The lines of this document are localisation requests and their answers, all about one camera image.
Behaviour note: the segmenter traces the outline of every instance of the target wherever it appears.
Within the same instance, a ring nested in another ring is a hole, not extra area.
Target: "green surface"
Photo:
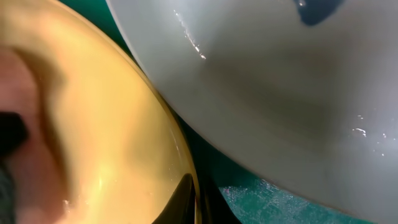
[[[61,0],[108,34],[128,54],[105,0]],[[179,119],[201,179],[210,175],[243,223],[367,223],[310,203],[267,183],[228,159]]]

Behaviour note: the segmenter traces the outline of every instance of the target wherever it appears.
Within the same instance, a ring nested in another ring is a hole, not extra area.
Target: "green table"
[[[85,16],[131,55],[105,0],[61,0]],[[202,139],[179,118],[199,179],[214,178],[242,223],[367,223],[278,189],[243,169]]]

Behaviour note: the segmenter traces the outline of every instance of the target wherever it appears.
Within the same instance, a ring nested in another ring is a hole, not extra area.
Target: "glossy white surface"
[[[315,26],[292,0],[108,4],[155,87],[227,156],[356,217],[398,219],[398,1],[346,0]]]

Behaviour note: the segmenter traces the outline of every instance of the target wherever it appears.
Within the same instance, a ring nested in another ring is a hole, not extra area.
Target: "yellow plate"
[[[40,78],[62,145],[65,223],[151,223],[191,173],[171,112],[132,60],[57,1],[0,0],[0,44]]]

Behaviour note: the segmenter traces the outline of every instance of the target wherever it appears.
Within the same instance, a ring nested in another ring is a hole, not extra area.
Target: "plate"
[[[42,86],[70,186],[60,222],[151,223],[184,174],[197,185],[172,113],[94,25],[58,1],[2,0],[0,44]]]
[[[398,2],[108,0],[169,105],[297,195],[398,219]]]

